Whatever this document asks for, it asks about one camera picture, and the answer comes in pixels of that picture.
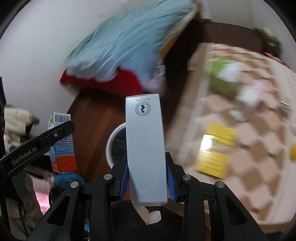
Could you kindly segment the blue orange milk carton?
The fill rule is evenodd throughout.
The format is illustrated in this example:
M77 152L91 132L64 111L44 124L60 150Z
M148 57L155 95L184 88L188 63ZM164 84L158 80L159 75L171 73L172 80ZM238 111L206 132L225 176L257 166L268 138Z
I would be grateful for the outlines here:
M66 113L52 113L48 121L48 129L71 120ZM52 169L58 173L70 173L77 170L72 135L56 142L49 150Z

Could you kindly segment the green tissue box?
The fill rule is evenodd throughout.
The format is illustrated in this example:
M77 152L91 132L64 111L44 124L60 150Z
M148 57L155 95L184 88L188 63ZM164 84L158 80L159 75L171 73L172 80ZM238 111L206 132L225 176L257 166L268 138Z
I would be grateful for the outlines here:
M209 88L214 94L234 99L239 87L242 63L223 57L209 60L205 72L209 75Z

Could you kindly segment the white clothes pile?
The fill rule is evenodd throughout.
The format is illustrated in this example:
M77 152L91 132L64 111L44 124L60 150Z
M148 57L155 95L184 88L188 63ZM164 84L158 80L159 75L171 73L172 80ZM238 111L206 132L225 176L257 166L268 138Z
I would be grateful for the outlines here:
M9 153L30 138L32 127L38 125L40 119L26 109L5 106L4 121L4 146Z

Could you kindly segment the light blue blanket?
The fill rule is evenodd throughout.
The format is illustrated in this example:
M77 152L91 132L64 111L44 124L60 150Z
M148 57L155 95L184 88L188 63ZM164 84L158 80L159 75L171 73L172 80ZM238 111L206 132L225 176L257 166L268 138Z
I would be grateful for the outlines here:
M107 82L122 69L142 82L150 81L165 38L196 5L196 1L145 1L111 16L67 56L66 73Z

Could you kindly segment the grey white carton box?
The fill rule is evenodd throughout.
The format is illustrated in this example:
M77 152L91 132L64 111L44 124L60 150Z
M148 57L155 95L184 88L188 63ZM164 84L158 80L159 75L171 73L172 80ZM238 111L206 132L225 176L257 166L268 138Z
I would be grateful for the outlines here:
M127 97L125 124L131 200L140 206L162 206L168 194L159 94Z

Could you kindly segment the blue jacket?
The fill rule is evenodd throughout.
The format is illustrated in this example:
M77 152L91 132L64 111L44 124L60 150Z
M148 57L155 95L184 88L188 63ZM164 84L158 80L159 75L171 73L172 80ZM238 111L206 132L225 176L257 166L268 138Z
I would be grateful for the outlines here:
M54 180L54 186L59 188L67 188L72 182L78 182L79 184L85 184L85 181L78 174L71 173L59 173Z

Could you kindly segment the yellow box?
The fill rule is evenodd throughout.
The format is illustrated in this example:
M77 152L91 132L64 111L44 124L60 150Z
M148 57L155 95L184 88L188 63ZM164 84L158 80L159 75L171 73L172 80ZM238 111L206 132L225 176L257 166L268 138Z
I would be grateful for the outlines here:
M230 154L236 145L235 129L216 123L207 123L201 138L195 170L215 178L225 178Z

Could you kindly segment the white round trash bin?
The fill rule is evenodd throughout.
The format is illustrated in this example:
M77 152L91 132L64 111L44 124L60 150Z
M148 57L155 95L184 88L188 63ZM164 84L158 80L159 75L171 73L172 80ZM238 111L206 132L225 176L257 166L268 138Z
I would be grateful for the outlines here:
M113 130L110 134L106 148L105 155L107 164L112 169L115 164L125 162L126 154L126 123L122 123Z

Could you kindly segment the checkered bed cover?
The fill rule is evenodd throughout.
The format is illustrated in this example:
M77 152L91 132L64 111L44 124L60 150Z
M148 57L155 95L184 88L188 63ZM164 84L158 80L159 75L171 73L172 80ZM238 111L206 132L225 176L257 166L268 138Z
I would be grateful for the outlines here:
M262 81L267 92L253 116L238 122L230 116L232 101L213 94L206 69L224 57L242 64L242 86ZM185 172L202 182L216 178L196 171L199 141L208 123L237 130L224 182L265 232L287 228L295 215L295 73L259 53L223 44L198 46L175 116L166 135L166 150Z

